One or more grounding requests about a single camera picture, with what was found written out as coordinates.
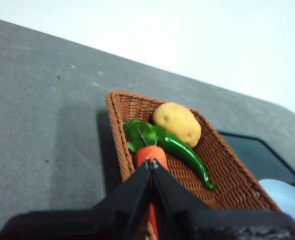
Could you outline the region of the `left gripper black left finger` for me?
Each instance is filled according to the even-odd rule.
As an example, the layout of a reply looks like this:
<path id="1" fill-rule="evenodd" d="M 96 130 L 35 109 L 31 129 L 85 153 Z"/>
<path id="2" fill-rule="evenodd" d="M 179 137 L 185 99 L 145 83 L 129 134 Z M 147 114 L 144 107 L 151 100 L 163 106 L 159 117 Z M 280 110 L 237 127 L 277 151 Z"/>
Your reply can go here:
<path id="1" fill-rule="evenodd" d="M 150 211 L 151 161 L 90 209 L 31 211 L 10 218 L 0 240 L 143 240 Z"/>

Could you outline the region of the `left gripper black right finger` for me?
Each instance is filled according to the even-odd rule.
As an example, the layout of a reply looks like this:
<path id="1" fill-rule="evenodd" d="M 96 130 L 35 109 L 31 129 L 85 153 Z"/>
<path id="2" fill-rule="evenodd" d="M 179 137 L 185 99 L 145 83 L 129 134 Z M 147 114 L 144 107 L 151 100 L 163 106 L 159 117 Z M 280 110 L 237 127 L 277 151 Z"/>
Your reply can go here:
<path id="1" fill-rule="evenodd" d="M 295 221 L 269 209 L 215 209 L 183 187 L 157 160 L 153 204 L 162 240 L 295 240 Z"/>

